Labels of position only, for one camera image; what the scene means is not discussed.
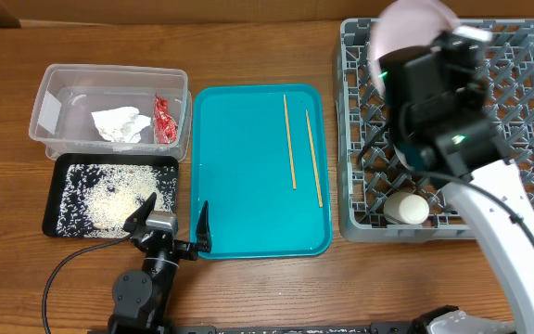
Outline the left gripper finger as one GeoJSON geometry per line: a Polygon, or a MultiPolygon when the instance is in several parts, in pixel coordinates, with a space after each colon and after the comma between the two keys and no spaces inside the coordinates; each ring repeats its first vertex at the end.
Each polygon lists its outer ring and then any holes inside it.
{"type": "Polygon", "coordinates": [[[211,253],[212,241],[209,224],[209,202],[203,203],[196,228],[197,250],[200,252],[211,253]]]}
{"type": "Polygon", "coordinates": [[[145,202],[125,220],[122,229],[126,232],[134,232],[139,225],[145,225],[147,217],[155,208],[156,200],[157,194],[153,192],[145,202]]]}

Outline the rice food waste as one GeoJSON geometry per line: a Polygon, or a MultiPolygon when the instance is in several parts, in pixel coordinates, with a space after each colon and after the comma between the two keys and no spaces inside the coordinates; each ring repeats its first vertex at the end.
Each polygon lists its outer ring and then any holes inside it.
{"type": "Polygon", "coordinates": [[[126,219],[156,194],[155,209],[175,207],[177,168],[72,164],[64,177],[56,233],[63,238],[122,238],[126,219]]]}

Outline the large pink plate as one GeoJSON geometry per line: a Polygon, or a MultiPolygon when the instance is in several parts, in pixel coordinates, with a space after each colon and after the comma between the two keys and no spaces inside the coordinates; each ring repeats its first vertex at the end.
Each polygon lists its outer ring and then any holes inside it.
{"type": "Polygon", "coordinates": [[[371,31],[367,52],[377,92],[385,94],[379,59],[406,47],[429,45],[441,32],[459,25],[456,14],[437,0],[398,0],[385,8],[371,31]]]}

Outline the red snack wrapper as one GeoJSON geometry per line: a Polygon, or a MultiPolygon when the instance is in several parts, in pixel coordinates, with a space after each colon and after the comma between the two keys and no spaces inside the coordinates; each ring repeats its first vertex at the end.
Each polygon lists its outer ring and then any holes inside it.
{"type": "Polygon", "coordinates": [[[155,95],[154,98],[154,131],[159,144],[171,144],[178,135],[178,124],[168,112],[166,99],[155,95]]]}

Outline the white napkin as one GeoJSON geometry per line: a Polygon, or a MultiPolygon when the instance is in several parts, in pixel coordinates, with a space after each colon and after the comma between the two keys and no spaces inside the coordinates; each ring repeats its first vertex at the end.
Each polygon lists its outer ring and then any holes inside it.
{"type": "Polygon", "coordinates": [[[95,128],[109,142],[138,143],[141,132],[151,125],[151,118],[136,107],[93,111],[95,128]]]}

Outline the white cup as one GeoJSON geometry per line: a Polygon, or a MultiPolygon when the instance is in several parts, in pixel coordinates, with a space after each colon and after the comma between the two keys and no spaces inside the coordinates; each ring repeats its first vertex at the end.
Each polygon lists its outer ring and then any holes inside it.
{"type": "Polygon", "coordinates": [[[396,225],[420,225],[429,215],[427,201],[416,194],[397,192],[385,201],[383,214],[396,225]]]}

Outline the wooden chopstick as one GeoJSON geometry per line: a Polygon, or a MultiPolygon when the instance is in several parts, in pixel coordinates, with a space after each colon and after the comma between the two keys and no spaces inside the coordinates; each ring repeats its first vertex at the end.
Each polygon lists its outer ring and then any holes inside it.
{"type": "Polygon", "coordinates": [[[311,119],[310,119],[310,113],[308,112],[307,109],[305,109],[305,117],[306,117],[306,123],[307,123],[307,133],[308,133],[309,145],[310,145],[310,151],[311,151],[311,163],[312,163],[314,184],[316,188],[318,205],[320,208],[323,208],[324,202],[323,202],[323,196],[322,196],[322,191],[321,191],[318,164],[317,164],[316,154],[315,154],[316,152],[315,152],[314,141],[313,141],[313,136],[312,136],[312,124],[311,124],[311,119]]]}
{"type": "Polygon", "coordinates": [[[289,163],[290,163],[292,188],[296,190],[297,180],[296,180],[296,173],[295,173],[295,163],[294,163],[293,147],[292,147],[292,141],[291,141],[289,111],[288,111],[286,94],[283,94],[283,103],[284,103],[284,113],[285,113],[285,122],[286,122],[286,140],[287,140],[287,145],[288,145],[288,157],[289,157],[289,163]]]}

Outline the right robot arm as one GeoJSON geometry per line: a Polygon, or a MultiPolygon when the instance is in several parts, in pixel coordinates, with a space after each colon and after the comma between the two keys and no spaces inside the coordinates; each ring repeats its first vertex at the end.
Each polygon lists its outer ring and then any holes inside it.
{"type": "Polygon", "coordinates": [[[470,226],[507,295],[515,332],[534,333],[534,209],[476,68],[492,35],[467,26],[422,41],[373,39],[371,70],[408,173],[428,177],[470,226]]]}

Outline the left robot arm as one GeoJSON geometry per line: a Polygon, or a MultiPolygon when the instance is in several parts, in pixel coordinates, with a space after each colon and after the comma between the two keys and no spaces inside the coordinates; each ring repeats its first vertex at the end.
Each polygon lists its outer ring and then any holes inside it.
{"type": "Polygon", "coordinates": [[[181,260],[195,261],[201,252],[211,252],[209,204],[205,202],[197,222],[196,239],[176,238],[177,217],[155,209],[157,195],[146,201],[125,221],[123,230],[144,253],[142,267],[122,273],[112,287],[113,313],[110,333],[171,333],[164,318],[172,284],[181,260]]]}

